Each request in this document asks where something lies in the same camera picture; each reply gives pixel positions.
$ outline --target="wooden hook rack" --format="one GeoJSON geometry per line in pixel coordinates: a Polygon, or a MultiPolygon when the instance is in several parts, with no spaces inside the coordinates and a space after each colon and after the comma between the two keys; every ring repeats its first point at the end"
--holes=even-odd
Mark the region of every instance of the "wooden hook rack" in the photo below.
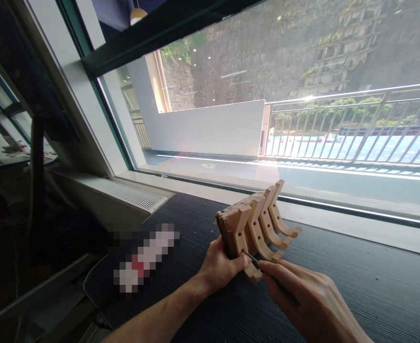
{"type": "MultiPolygon", "coordinates": [[[[242,249],[251,255],[259,253],[263,259],[273,263],[283,258],[282,250],[274,252],[267,244],[271,242],[279,249],[286,249],[301,231],[300,227],[290,229],[280,216],[277,198],[283,184],[284,180],[280,180],[275,186],[217,212],[216,221],[229,258],[240,256],[242,249]]],[[[262,278],[261,271],[252,263],[245,269],[245,274],[253,283],[262,278]]]]}

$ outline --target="left hand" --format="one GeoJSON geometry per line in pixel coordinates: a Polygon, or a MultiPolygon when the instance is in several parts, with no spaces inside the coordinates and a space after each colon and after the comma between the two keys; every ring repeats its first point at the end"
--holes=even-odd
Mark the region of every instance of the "left hand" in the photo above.
{"type": "Polygon", "coordinates": [[[233,260],[228,259],[224,253],[224,242],[220,235],[215,241],[210,243],[204,263],[196,277],[201,279],[206,285],[207,295],[211,295],[226,286],[250,262],[251,259],[245,254],[233,260]]]}

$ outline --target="black table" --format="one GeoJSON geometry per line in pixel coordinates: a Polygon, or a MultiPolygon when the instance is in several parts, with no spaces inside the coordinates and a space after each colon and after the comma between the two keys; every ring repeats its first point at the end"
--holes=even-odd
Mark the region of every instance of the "black table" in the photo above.
{"type": "MultiPolygon", "coordinates": [[[[109,253],[94,267],[84,289],[113,329],[169,295],[198,271],[209,243],[219,235],[215,214],[225,207],[223,203],[176,194],[145,221],[173,223],[180,231],[180,245],[174,252],[178,261],[159,285],[145,287],[134,300],[109,296],[114,256],[109,253]]],[[[302,228],[285,250],[285,259],[329,275],[375,342],[420,342],[420,256],[316,227],[302,228]]],[[[174,340],[304,341],[273,303],[265,282],[253,286],[243,273],[201,304],[174,340]]]]}

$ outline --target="glass window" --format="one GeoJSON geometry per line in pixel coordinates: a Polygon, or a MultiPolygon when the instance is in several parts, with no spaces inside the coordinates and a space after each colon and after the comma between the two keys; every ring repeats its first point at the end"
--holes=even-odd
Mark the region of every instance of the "glass window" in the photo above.
{"type": "MultiPolygon", "coordinates": [[[[30,152],[32,119],[25,111],[9,114],[10,106],[18,104],[18,99],[13,95],[1,76],[0,82],[4,86],[3,88],[0,84],[0,126],[4,129],[4,135],[0,136],[0,142],[2,142],[0,143],[0,159],[3,160],[20,154],[28,155],[30,152]]],[[[44,154],[47,158],[56,158],[56,153],[46,138],[44,138],[44,154]]]]}
{"type": "Polygon", "coordinates": [[[419,46],[418,4],[263,2],[117,70],[138,167],[420,218],[419,46]]]}

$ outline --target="metal railing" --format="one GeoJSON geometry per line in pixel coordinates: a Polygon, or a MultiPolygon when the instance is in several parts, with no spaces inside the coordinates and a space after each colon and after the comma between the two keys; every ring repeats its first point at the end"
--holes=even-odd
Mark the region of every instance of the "metal railing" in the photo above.
{"type": "Polygon", "coordinates": [[[147,130],[145,129],[145,124],[143,119],[132,119],[132,124],[134,125],[135,132],[139,138],[140,146],[142,148],[151,149],[150,141],[148,140],[147,130]]]}
{"type": "Polygon", "coordinates": [[[264,156],[420,165],[420,84],[266,105],[264,156]]]}

